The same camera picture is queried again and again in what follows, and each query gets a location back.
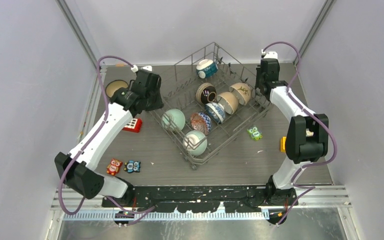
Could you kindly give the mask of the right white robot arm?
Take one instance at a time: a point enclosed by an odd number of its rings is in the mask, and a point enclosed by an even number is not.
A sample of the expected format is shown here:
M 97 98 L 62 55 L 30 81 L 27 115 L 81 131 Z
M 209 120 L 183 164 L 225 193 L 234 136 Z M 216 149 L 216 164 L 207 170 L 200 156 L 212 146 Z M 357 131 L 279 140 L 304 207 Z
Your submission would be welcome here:
M 329 138 L 328 117 L 306 107 L 288 84 L 279 79 L 279 75 L 278 59 L 263 56 L 256 67 L 255 88 L 289 121 L 285 140 L 286 158 L 265 186 L 265 198 L 271 205 L 279 205 L 293 195 L 293 184 L 304 169 L 327 154 Z

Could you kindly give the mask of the celadon green bowl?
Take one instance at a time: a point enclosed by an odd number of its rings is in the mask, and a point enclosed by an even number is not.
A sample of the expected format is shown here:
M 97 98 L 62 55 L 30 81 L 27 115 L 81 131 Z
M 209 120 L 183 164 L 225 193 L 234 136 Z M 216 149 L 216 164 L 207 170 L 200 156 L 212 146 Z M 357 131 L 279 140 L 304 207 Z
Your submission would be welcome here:
M 182 140 L 183 147 L 192 156 L 202 155 L 208 146 L 208 140 L 204 133 L 198 130 L 189 131 Z
M 160 123 L 167 131 L 180 132 L 185 127 L 186 117 L 181 110 L 172 108 L 162 114 Z

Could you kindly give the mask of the grey wire dish rack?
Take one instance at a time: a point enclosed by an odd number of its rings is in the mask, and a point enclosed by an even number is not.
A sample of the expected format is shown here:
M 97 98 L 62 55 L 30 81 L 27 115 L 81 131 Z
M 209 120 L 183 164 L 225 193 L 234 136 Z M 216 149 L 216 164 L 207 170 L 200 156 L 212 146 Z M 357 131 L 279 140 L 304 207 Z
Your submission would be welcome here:
M 212 42 L 161 74 L 163 107 L 151 112 L 193 170 L 207 163 L 255 122 L 271 103 L 256 92 L 255 74 Z

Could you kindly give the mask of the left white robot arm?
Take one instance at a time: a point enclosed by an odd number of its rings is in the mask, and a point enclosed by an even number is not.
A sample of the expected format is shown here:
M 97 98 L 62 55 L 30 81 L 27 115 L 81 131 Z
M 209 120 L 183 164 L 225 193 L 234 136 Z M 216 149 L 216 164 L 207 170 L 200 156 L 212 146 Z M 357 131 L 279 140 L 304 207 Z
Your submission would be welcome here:
M 85 138 L 69 153 L 56 155 L 56 169 L 65 185 L 86 199 L 110 196 L 121 207 L 133 202 L 133 193 L 126 181 L 99 174 L 96 168 L 115 137 L 136 115 L 163 107 L 161 82 L 160 75 L 148 65 L 136 71 L 136 78 L 128 88 L 114 92 L 104 114 Z

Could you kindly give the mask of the dark teal bowl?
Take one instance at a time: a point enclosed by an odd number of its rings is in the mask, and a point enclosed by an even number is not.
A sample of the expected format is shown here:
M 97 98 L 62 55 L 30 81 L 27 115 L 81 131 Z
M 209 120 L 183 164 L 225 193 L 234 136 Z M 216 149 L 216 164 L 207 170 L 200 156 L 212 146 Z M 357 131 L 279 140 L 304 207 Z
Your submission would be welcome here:
M 129 84 L 125 80 L 121 80 L 121 79 L 113 80 L 105 87 L 105 94 L 110 99 L 118 89 L 120 88 L 127 89 L 128 87 L 129 87 Z

